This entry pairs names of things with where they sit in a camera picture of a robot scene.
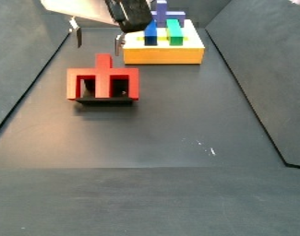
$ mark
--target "blue block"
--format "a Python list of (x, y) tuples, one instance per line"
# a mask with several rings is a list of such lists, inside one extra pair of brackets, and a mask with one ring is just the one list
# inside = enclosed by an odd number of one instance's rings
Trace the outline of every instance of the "blue block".
[(157, 27), (155, 20), (145, 28), (145, 46), (157, 46)]

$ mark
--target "yellow block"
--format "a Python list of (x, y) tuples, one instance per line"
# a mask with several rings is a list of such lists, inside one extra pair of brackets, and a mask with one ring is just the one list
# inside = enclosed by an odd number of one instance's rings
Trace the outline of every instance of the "yellow block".
[(143, 31), (127, 34), (125, 64), (201, 64), (205, 47), (191, 19), (184, 21), (183, 33), (188, 38), (183, 46), (169, 46), (168, 41), (160, 40), (157, 46), (145, 46), (139, 40), (144, 37)]

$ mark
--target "red block structure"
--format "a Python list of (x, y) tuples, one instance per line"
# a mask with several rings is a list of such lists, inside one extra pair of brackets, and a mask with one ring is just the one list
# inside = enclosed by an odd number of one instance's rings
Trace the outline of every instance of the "red block structure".
[(127, 79), (129, 81), (128, 97), (139, 100), (139, 69), (137, 68), (113, 68), (113, 58), (108, 53), (96, 55), (96, 68), (69, 68), (68, 69), (68, 99), (81, 98), (81, 80), (94, 79), (96, 98), (113, 98), (113, 81)]

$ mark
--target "green block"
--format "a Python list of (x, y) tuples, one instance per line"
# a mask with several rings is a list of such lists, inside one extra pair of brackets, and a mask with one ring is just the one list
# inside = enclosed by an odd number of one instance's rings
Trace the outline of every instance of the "green block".
[(167, 20), (167, 36), (171, 46), (183, 46), (183, 27), (177, 19)]

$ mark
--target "gray wall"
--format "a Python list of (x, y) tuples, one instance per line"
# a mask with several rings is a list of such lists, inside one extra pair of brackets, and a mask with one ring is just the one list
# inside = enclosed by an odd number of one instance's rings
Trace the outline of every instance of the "gray wall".
[(0, 123), (69, 34), (40, 0), (0, 0)]
[(284, 159), (300, 165), (300, 6), (234, 0), (207, 30)]
[[(205, 28), (231, 0), (167, 0), (167, 2), (171, 10), (185, 11), (188, 18), (193, 20), (196, 26)], [(106, 24), (82, 18), (78, 18), (78, 24), (82, 27), (109, 27)]]

